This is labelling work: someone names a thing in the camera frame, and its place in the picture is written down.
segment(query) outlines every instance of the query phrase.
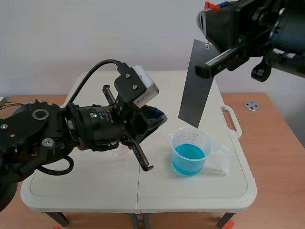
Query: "clear plastic cup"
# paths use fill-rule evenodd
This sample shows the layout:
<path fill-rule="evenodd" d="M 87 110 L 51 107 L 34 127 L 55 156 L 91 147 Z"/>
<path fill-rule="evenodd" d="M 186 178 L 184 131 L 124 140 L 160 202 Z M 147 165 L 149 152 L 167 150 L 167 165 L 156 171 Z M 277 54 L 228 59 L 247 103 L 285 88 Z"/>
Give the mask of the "clear plastic cup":
<path fill-rule="evenodd" d="M 133 152 L 131 149 L 128 148 L 128 146 L 119 144 L 119 147 L 116 149 L 110 150 L 111 156 L 115 159 L 126 159 L 131 155 Z"/>
<path fill-rule="evenodd" d="M 206 160 L 212 155 L 224 159 L 223 172 L 229 174 L 230 152 L 228 147 L 216 143 L 205 131 L 194 127 L 183 127 L 169 135 L 172 145 L 174 168 L 181 174 L 195 175 L 199 173 Z"/>

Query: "white table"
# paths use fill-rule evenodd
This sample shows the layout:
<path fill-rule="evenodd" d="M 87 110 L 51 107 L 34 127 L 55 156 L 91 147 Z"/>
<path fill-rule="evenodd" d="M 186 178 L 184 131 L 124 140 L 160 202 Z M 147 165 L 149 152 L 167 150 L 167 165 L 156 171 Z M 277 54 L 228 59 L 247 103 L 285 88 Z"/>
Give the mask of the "white table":
<path fill-rule="evenodd" d="M 213 139 L 229 147 L 231 169 L 228 176 L 221 172 L 222 160 L 213 157 L 206 169 L 193 177 L 174 171 L 167 136 L 187 123 L 178 119 L 186 72 L 148 72 L 160 93 L 148 105 L 156 106 L 168 121 L 142 143 L 142 149 L 154 169 L 143 172 L 134 157 L 117 160 L 108 152 L 79 151 L 70 154 L 74 170 L 60 177 L 36 171 L 21 187 L 23 202 L 40 212 L 115 212 L 144 214 L 154 212 L 227 212 L 219 224 L 236 212 L 246 210 L 255 200 L 256 184 L 238 138 L 242 131 L 233 110 L 225 106 L 216 83 L 213 83 L 199 128 Z M 75 103 L 81 106 L 106 105 L 102 93 L 104 84 L 113 86 L 117 72 L 96 72 L 85 84 Z M 75 83 L 67 100 L 83 76 Z M 223 111 L 230 113 L 236 131 L 230 130 Z M 65 161 L 48 165 L 52 169 L 66 168 Z"/>

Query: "wooden table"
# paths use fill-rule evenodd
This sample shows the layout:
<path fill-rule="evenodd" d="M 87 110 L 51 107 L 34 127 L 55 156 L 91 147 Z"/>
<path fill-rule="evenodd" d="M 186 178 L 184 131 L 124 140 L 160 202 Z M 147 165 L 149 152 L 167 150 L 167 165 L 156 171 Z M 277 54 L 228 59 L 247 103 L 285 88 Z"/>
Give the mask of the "wooden table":
<path fill-rule="evenodd" d="M 11 102 L 34 98 L 62 104 L 65 96 L 17 96 Z M 234 229 L 286 229 L 305 225 L 305 149 L 265 94 L 223 94 L 243 130 L 240 142 L 257 185 L 254 204 L 236 214 Z M 260 110 L 248 111 L 244 101 L 254 100 Z M 0 111 L 0 117 L 17 107 Z M 67 213 L 71 229 L 132 229 L 129 216 L 111 213 Z M 158 213 L 150 217 L 151 229 L 214 229 L 218 213 Z M 45 214 L 28 209 L 19 189 L 0 213 L 0 229 L 52 229 L 58 226 Z"/>

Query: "measuring cup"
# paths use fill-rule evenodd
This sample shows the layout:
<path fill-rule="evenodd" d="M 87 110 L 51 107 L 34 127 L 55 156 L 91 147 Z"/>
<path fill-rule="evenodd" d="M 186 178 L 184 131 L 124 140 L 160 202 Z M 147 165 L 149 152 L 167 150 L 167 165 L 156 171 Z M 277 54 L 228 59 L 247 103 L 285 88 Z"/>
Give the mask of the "measuring cup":
<path fill-rule="evenodd" d="M 185 175 L 199 173 L 209 157 L 221 156 L 224 159 L 223 172 L 229 174 L 228 147 L 214 142 L 205 131 L 194 127 L 183 127 L 169 135 L 169 140 L 172 145 L 173 166 L 179 173 Z"/>

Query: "black cable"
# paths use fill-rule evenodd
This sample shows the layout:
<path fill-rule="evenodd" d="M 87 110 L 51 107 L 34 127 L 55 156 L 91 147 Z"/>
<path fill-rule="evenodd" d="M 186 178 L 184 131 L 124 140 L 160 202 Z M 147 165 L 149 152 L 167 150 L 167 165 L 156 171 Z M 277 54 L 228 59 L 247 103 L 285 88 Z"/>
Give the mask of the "black cable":
<path fill-rule="evenodd" d="M 37 169 L 45 174 L 53 175 L 53 176 L 61 176 L 70 173 L 74 167 L 74 161 L 71 157 L 66 156 L 63 159 L 66 159 L 69 162 L 69 167 L 65 170 L 52 170 L 42 166 L 39 166 Z"/>
<path fill-rule="evenodd" d="M 21 105 L 21 104 L 8 104 L 8 105 L 3 105 L 3 106 L 1 106 L 1 109 L 0 110 L 3 110 L 3 109 L 5 109 L 5 108 L 7 108 L 7 107 L 10 107 L 10 106 L 23 106 L 23 104 Z"/>
<path fill-rule="evenodd" d="M 7 104 L 7 105 L 9 105 L 9 104 L 19 104 L 19 105 L 23 105 L 23 104 L 21 104 L 21 103 L 6 102 L 6 101 L 0 101 L 0 103 L 5 103 L 5 104 Z"/>
<path fill-rule="evenodd" d="M 77 89 L 75 90 L 75 92 L 73 93 L 72 97 L 69 99 L 68 103 L 72 103 L 74 101 L 74 99 L 76 98 L 76 96 L 78 95 L 78 93 L 81 91 L 82 87 L 84 86 L 84 84 L 87 82 L 87 80 L 90 78 L 90 76 L 96 71 L 98 70 L 100 67 L 102 67 L 105 64 L 108 63 L 113 63 L 116 66 L 120 66 L 120 64 L 122 64 L 120 61 L 117 60 L 104 60 L 99 62 L 97 65 L 95 65 L 93 68 L 90 69 L 90 71 L 88 71 L 88 73 L 86 74 L 85 78 L 81 81 L 80 85 L 77 87 Z"/>

